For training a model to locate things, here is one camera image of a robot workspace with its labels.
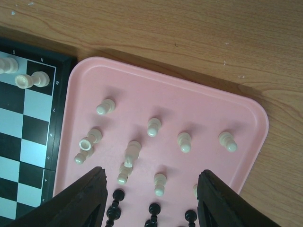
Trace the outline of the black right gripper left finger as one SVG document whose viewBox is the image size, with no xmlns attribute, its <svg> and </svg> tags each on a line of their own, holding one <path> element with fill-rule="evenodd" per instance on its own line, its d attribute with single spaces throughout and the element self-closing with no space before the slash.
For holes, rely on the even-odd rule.
<svg viewBox="0 0 303 227">
<path fill-rule="evenodd" d="M 8 227 L 100 227 L 107 202 L 106 172 L 97 166 Z"/>
</svg>

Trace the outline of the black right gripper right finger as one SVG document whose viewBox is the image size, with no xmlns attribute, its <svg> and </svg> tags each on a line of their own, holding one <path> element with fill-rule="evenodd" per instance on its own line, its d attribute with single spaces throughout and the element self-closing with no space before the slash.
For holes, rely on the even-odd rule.
<svg viewBox="0 0 303 227">
<path fill-rule="evenodd" d="M 204 170 L 198 179 L 198 219 L 201 227 L 277 227 L 217 177 Z"/>
</svg>

